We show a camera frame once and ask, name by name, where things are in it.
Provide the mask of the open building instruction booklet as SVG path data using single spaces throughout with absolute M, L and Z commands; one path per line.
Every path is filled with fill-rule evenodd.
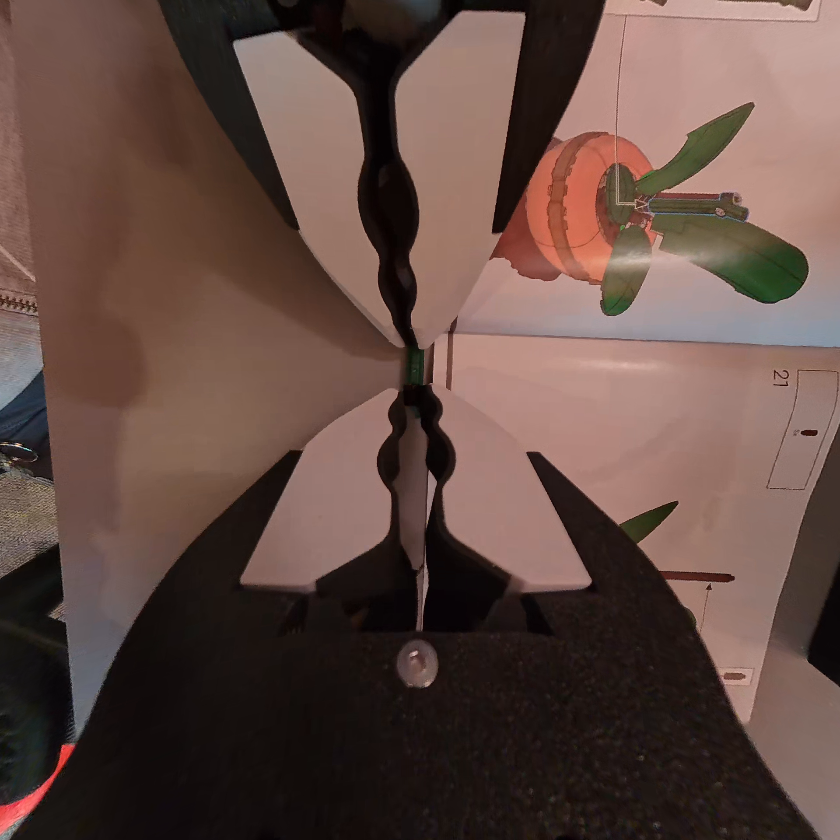
M 838 2 L 607 2 L 434 378 L 635 532 L 751 717 L 838 429 Z

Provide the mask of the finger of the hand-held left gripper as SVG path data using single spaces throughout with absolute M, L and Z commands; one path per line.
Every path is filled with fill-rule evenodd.
M 289 33 L 237 39 L 234 52 L 300 236 L 353 305 L 402 348 L 360 213 L 364 141 L 354 92 Z
M 525 23 L 523 12 L 460 12 L 396 83 L 396 139 L 418 204 L 409 263 L 423 350 L 457 318 L 499 239 L 494 217 Z

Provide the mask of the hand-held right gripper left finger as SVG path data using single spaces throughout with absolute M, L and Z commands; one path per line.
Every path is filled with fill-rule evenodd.
M 248 561 L 245 587 L 320 597 L 403 589 L 394 481 L 403 399 L 388 388 L 308 442 Z

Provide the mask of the dark green toy stem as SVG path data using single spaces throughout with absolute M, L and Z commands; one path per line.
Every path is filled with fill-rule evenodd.
M 402 389 L 406 385 L 426 385 L 425 351 L 419 349 L 416 345 L 411 345 L 406 348 L 406 362 Z M 406 407 L 406 410 L 416 419 L 421 419 L 422 408 L 419 412 L 417 409 L 411 407 Z

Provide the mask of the black orchid toy set box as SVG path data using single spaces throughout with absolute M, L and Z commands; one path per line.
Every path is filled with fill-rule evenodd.
M 802 523 L 799 648 L 805 660 L 838 568 L 839 554 L 839 434 L 827 453 Z

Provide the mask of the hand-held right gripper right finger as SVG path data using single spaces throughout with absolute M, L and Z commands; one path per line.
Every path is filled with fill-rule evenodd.
M 429 592 L 474 597 L 581 591 L 592 578 L 515 437 L 446 388 L 418 390 L 434 494 Z

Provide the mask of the grey desk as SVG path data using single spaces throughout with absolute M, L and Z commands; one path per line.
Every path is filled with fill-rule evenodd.
M 157 2 L 12 2 L 80 742 L 18 838 L 817 838 L 640 549 L 544 458 L 595 574 L 537 633 L 287 633 L 235 576 L 395 350 L 280 220 Z

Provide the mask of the black object with red patch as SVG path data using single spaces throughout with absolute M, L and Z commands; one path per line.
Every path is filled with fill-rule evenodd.
M 43 797 L 74 735 L 67 631 L 51 613 L 59 584 L 2 583 L 2 838 Z

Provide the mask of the person's blue jeans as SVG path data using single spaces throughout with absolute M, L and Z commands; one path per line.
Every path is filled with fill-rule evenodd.
M 11 466 L 52 481 L 46 392 L 38 375 L 1 412 L 1 453 Z

